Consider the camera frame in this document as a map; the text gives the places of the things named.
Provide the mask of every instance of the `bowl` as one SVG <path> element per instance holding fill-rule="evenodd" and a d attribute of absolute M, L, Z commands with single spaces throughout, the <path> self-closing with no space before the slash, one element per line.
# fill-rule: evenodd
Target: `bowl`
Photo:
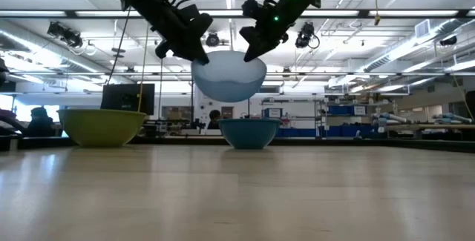
<path fill-rule="evenodd" d="M 144 113 L 123 110 L 58 110 L 68 136 L 85 147 L 120 147 L 140 131 Z"/>
<path fill-rule="evenodd" d="M 278 119 L 221 119 L 221 133 L 235 149 L 263 149 L 281 125 Z"/>

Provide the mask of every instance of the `teal bowl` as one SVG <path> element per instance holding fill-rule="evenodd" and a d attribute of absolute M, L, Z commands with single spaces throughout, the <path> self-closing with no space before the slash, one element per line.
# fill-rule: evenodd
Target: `teal bowl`
<path fill-rule="evenodd" d="M 221 133 L 235 149 L 263 149 L 281 125 L 278 119 L 221 119 Z"/>

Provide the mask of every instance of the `black monitor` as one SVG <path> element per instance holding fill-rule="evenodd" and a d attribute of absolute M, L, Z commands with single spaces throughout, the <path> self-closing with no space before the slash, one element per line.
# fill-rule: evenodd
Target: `black monitor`
<path fill-rule="evenodd" d="M 101 109 L 137 111 L 140 85 L 105 85 Z M 154 115 L 155 85 L 143 85 L 140 112 Z"/>

